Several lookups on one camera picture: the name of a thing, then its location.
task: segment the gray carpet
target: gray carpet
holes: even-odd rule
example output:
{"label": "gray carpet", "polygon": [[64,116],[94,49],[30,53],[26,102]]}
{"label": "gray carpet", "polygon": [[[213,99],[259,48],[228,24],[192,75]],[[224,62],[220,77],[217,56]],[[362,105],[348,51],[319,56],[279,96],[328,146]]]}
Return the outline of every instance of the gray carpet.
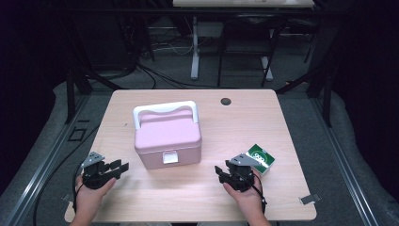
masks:
{"label": "gray carpet", "polygon": [[[159,50],[155,51],[155,61],[142,57],[141,63],[167,75],[174,81],[193,85],[185,85],[185,88],[216,89],[216,45],[217,40],[206,40],[201,45],[199,80],[197,81],[190,79],[192,52],[178,55],[170,49]],[[308,66],[302,62],[308,46],[309,43],[306,39],[282,38],[271,67],[275,80],[267,83],[265,89],[278,89],[285,85],[285,81],[302,75]],[[156,75],[154,79],[156,89],[177,89],[170,85],[176,85],[176,82],[167,83],[165,78],[162,79]],[[129,76],[112,81],[128,89],[151,89],[153,83],[153,80],[142,70],[136,70]],[[222,86],[258,89],[260,81],[261,78],[225,77],[222,80]],[[82,107],[79,108],[81,111],[78,112],[76,119],[68,127],[69,130],[64,124],[67,113],[65,84],[61,84],[55,89],[56,106],[51,118],[43,128],[20,171],[0,198],[0,225],[5,225],[12,217],[10,214],[18,205],[31,178],[35,176],[36,169],[42,164],[44,158],[54,151],[56,141],[59,138],[65,138],[65,141],[59,146],[60,152],[53,163],[54,166],[57,166],[79,145],[78,140],[81,139],[83,131],[85,131],[84,137],[87,137],[101,122],[111,91],[96,81],[91,81],[91,83],[95,91],[90,96],[76,94],[78,103]],[[359,210],[337,165],[334,149],[324,123],[318,118],[320,112],[314,107],[314,102],[317,101],[306,97],[304,94],[306,87],[307,84],[303,84],[286,94],[279,95],[279,101],[310,191],[318,193],[322,200],[315,205],[317,210],[315,220],[281,222],[280,225],[363,225]],[[399,225],[397,202],[393,202],[389,194],[381,188],[372,171],[362,160],[354,143],[352,127],[345,113],[344,104],[336,95],[333,95],[332,99],[331,121],[333,124],[331,130],[339,140],[379,224]],[[38,225],[67,225],[63,219],[67,203],[61,198],[66,193],[71,193],[72,174],[77,164],[88,154],[95,133],[96,131],[67,158],[45,187],[37,213]],[[26,208],[27,214],[21,216],[21,223],[22,225],[32,225],[34,206],[30,205]]]}

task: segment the white handle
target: white handle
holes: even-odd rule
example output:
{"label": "white handle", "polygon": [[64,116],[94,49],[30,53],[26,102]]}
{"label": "white handle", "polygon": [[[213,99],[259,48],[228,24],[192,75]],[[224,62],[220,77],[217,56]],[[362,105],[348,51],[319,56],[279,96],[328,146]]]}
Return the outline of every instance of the white handle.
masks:
{"label": "white handle", "polygon": [[191,111],[193,112],[193,122],[198,123],[199,115],[197,112],[197,106],[193,101],[174,102],[174,103],[166,103],[159,105],[142,105],[135,107],[135,109],[133,110],[133,118],[135,120],[136,130],[139,130],[141,128],[140,121],[138,118],[138,115],[140,114],[141,111],[146,110],[146,111],[162,113],[162,112],[169,112],[175,110],[182,106],[189,106],[191,108]]}

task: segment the person's left hand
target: person's left hand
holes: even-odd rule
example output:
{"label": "person's left hand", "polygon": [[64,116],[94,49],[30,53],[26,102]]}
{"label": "person's left hand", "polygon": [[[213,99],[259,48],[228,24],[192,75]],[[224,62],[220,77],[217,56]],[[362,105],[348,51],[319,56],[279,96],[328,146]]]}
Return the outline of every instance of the person's left hand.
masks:
{"label": "person's left hand", "polygon": [[71,225],[89,225],[96,217],[103,201],[103,196],[114,186],[117,179],[112,178],[98,189],[90,189],[83,185],[82,175],[76,178],[76,215]]}

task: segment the pink box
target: pink box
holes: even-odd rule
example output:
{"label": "pink box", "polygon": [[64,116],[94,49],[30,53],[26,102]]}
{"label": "pink box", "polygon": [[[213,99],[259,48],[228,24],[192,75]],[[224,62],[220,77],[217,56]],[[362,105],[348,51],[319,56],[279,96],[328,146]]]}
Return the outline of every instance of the pink box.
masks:
{"label": "pink box", "polygon": [[135,149],[146,169],[199,163],[202,138],[192,101],[137,106]]}

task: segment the power cord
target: power cord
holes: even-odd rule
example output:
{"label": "power cord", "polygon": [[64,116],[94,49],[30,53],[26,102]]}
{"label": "power cord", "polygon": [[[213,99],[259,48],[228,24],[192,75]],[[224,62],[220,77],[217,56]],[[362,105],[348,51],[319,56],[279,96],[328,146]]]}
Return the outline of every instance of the power cord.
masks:
{"label": "power cord", "polygon": [[56,168],[53,170],[53,172],[49,175],[49,177],[46,179],[46,181],[44,182],[43,186],[40,188],[40,191],[38,193],[38,197],[36,198],[36,202],[35,202],[35,207],[34,207],[34,211],[33,211],[33,225],[37,226],[37,214],[38,214],[38,207],[39,207],[39,202],[40,202],[40,198],[41,195],[43,194],[44,188],[47,187],[48,183],[50,182],[50,180],[53,178],[53,176],[56,174],[56,172],[59,170],[59,168],[65,163],[65,161],[74,153],[76,152],[76,150],[83,144],[86,142],[86,140],[100,127],[100,125],[97,125],[96,127],[94,127],[94,129],[92,129],[90,131],[90,133],[88,134],[88,136],[86,138],[84,138],[67,156],[65,156],[62,161],[58,164],[58,166],[56,166]]}

